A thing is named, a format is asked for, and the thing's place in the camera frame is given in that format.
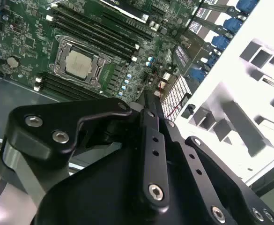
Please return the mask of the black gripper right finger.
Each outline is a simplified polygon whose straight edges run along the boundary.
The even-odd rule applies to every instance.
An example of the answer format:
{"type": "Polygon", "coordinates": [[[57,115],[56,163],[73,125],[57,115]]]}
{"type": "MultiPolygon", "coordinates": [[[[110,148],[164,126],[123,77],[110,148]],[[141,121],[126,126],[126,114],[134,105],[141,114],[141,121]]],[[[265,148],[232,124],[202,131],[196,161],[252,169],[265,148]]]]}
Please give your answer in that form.
{"type": "Polygon", "coordinates": [[[184,139],[151,95],[170,166],[171,189],[190,225],[274,225],[274,212],[199,138],[184,139]]]}

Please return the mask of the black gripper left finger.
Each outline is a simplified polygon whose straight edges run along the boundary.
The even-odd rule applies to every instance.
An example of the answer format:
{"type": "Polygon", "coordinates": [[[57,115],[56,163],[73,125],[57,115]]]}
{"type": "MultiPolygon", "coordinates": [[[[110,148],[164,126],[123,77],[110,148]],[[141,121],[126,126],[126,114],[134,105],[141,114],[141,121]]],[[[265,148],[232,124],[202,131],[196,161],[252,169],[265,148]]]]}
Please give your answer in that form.
{"type": "Polygon", "coordinates": [[[0,149],[0,175],[40,205],[57,184],[137,141],[142,125],[159,127],[151,95],[143,94],[140,111],[118,98],[13,109],[0,149]]]}

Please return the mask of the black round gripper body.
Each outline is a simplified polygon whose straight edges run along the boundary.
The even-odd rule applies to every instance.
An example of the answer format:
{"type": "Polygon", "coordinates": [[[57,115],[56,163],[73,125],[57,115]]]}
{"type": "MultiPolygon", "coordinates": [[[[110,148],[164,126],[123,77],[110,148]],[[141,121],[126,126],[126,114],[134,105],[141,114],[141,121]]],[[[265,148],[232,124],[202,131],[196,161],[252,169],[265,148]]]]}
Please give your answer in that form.
{"type": "Polygon", "coordinates": [[[138,140],[57,184],[36,225],[189,225],[171,189],[165,138],[142,125],[138,140]]]}

